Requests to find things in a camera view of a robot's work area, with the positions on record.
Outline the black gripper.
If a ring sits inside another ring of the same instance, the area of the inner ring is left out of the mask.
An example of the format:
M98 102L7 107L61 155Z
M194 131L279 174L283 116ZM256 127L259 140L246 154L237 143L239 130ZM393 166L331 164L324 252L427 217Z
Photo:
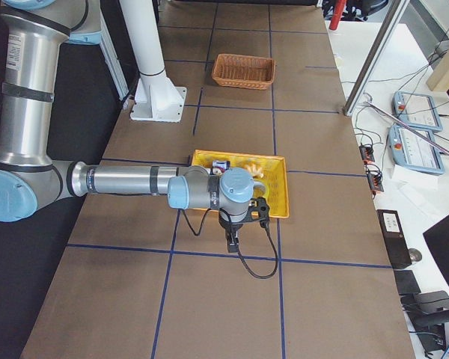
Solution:
M242 223L234 223L224 212L219 213L219 223L225 231L227 240L227 251L229 253L237 253L239 250L238 231L243 226Z

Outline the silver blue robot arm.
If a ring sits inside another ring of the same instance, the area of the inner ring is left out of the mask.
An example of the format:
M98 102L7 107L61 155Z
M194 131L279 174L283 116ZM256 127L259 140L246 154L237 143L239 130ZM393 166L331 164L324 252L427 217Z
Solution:
M68 197L85 194L165 195L175 209L219 212L230 252L239 228L252 221L257 182L242 168L216 174L201 166L87 165L47 155L55 78L62 43L98 43L98 1L4 1L9 29L1 90L0 221L27 218Z

